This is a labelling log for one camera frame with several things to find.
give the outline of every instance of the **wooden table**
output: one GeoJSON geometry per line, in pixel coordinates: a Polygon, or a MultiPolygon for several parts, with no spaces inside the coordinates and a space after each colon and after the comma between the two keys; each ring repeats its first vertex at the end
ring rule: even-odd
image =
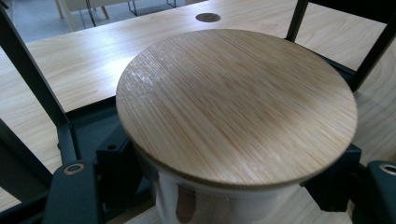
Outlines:
{"type": "MultiPolygon", "coordinates": [[[[126,65],[143,49],[172,35],[228,28],[285,37],[294,0],[210,0],[120,21],[27,45],[65,111],[116,94],[126,65]],[[199,13],[215,12],[217,22],[199,22],[199,13]]],[[[297,42],[351,68],[357,68],[383,24],[310,5],[297,42]]],[[[393,43],[354,93],[359,112],[352,143],[363,149],[363,164],[396,161],[396,44],[393,43]]],[[[61,165],[55,126],[3,51],[0,51],[0,117],[53,172],[61,165]]],[[[0,193],[0,210],[17,203],[0,193]]],[[[139,217],[130,211],[113,223],[158,223],[155,209],[139,217]]],[[[270,223],[350,223],[346,213],[321,212],[304,189],[270,223]]]]}
{"type": "Polygon", "coordinates": [[[285,192],[271,192],[329,167],[358,116],[348,85],[310,50],[222,29],[138,54],[120,78],[117,109],[157,170],[148,178],[165,223],[263,223],[283,203],[285,192]]]}

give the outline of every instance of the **black metal frame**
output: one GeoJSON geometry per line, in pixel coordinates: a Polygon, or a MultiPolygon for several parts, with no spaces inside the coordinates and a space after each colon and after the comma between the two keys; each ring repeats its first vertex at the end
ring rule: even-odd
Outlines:
{"type": "MultiPolygon", "coordinates": [[[[23,217],[24,220],[40,223],[44,212],[43,200],[48,202],[46,210],[50,213],[53,211],[52,208],[57,209],[57,206],[52,207],[51,204],[64,203],[68,200],[70,208],[81,208],[79,212],[74,213],[79,215],[81,220],[85,220],[83,217],[87,216],[87,209],[97,214],[95,218],[85,220],[83,223],[97,223],[119,214],[120,212],[114,212],[115,208],[127,209],[134,206],[139,198],[147,199],[149,184],[145,178],[142,178],[140,168],[134,160],[131,144],[128,144],[129,138],[120,126],[115,97],[65,113],[2,8],[0,8],[0,33],[2,49],[56,126],[58,148],[61,150],[63,164],[83,162],[86,167],[84,172],[73,175],[73,178],[70,178],[71,175],[63,176],[63,172],[57,171],[52,180],[52,174],[47,168],[0,120],[2,168],[0,186],[22,202],[15,208],[2,212],[0,222],[3,223],[9,220],[8,218],[12,220],[14,217],[23,217]],[[110,158],[111,161],[123,166],[118,167],[117,171],[114,170],[117,166],[108,160],[110,158]],[[81,180],[78,188],[75,183],[77,180],[81,180]],[[74,191],[62,191],[67,185],[74,191]],[[92,194],[80,194],[76,197],[81,192],[92,192],[92,194]],[[99,214],[102,210],[106,212],[105,217],[99,214]],[[32,216],[29,211],[40,212],[32,216]]],[[[54,218],[61,216],[64,216],[64,220],[70,221],[68,215],[70,214],[58,212],[55,217],[46,217],[44,222],[53,223],[54,218]]]]}
{"type": "Polygon", "coordinates": [[[340,63],[319,55],[340,73],[352,91],[357,91],[396,36],[396,2],[393,0],[299,0],[285,39],[291,42],[295,41],[309,2],[344,11],[369,20],[387,23],[386,28],[375,41],[375,44],[372,46],[356,72],[340,63]]]}

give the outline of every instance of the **floor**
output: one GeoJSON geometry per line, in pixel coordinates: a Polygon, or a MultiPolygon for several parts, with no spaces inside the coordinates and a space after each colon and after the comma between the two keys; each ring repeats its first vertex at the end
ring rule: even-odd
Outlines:
{"type": "MultiPolygon", "coordinates": [[[[25,43],[72,32],[66,19],[60,18],[55,0],[3,0],[3,2],[8,5],[9,9],[6,12],[25,43]]],[[[178,7],[184,4],[184,0],[177,0],[178,7]]],[[[166,0],[135,1],[135,5],[139,16],[172,8],[166,0]]],[[[92,11],[97,26],[135,17],[127,3],[106,6],[106,11],[109,20],[105,18],[101,8],[92,11]]],[[[72,15],[78,30],[93,27],[88,10],[75,11],[72,15]]]]}

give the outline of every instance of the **chair leg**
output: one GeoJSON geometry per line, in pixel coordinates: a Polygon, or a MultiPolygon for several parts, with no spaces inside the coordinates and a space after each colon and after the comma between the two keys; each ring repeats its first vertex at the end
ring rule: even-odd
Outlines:
{"type": "Polygon", "coordinates": [[[136,5],[135,4],[134,4],[134,11],[131,10],[131,4],[129,2],[128,2],[128,8],[134,15],[137,16],[137,11],[136,11],[136,5]]]}
{"type": "Polygon", "coordinates": [[[173,4],[173,5],[169,3],[169,0],[166,0],[166,3],[167,3],[169,6],[171,6],[171,7],[176,7],[176,0],[174,0],[174,4],[173,4]]]}
{"type": "Polygon", "coordinates": [[[106,20],[109,20],[110,18],[108,17],[106,8],[105,7],[101,7],[101,8],[102,8],[103,14],[105,14],[106,20]]]}
{"type": "Polygon", "coordinates": [[[62,13],[61,5],[59,4],[58,0],[55,0],[55,5],[56,5],[56,8],[58,8],[59,17],[61,17],[61,19],[63,19],[64,18],[64,14],[62,13]]]}

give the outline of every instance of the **black metal leg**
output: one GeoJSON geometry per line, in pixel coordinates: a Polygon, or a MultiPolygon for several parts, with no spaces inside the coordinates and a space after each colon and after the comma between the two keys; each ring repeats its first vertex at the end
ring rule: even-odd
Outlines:
{"type": "Polygon", "coordinates": [[[131,4],[128,2],[128,8],[129,8],[129,10],[132,12],[132,13],[134,13],[134,15],[136,15],[137,16],[137,11],[136,11],[136,5],[134,4],[134,11],[132,11],[131,10],[131,4]]]}
{"type": "Polygon", "coordinates": [[[374,69],[376,63],[381,59],[382,55],[388,49],[390,44],[396,37],[396,12],[390,18],[388,25],[381,33],[379,38],[375,41],[375,44],[370,49],[367,56],[364,58],[361,66],[355,73],[355,76],[348,83],[352,91],[357,91],[364,80],[369,76],[371,71],[374,69]]]}
{"type": "Polygon", "coordinates": [[[8,6],[2,0],[0,0],[0,4],[3,6],[3,8],[8,9],[8,6]]]}
{"type": "Polygon", "coordinates": [[[0,186],[24,202],[50,188],[52,174],[0,119],[0,186]]]}
{"type": "Polygon", "coordinates": [[[297,2],[297,6],[294,9],[294,14],[291,19],[290,27],[288,30],[288,34],[286,35],[287,40],[294,42],[297,36],[297,33],[300,29],[301,22],[303,21],[303,17],[308,7],[308,0],[299,0],[297,2]]]}
{"type": "Polygon", "coordinates": [[[64,109],[24,45],[7,13],[0,7],[0,46],[20,72],[55,125],[67,123],[64,109]]]}

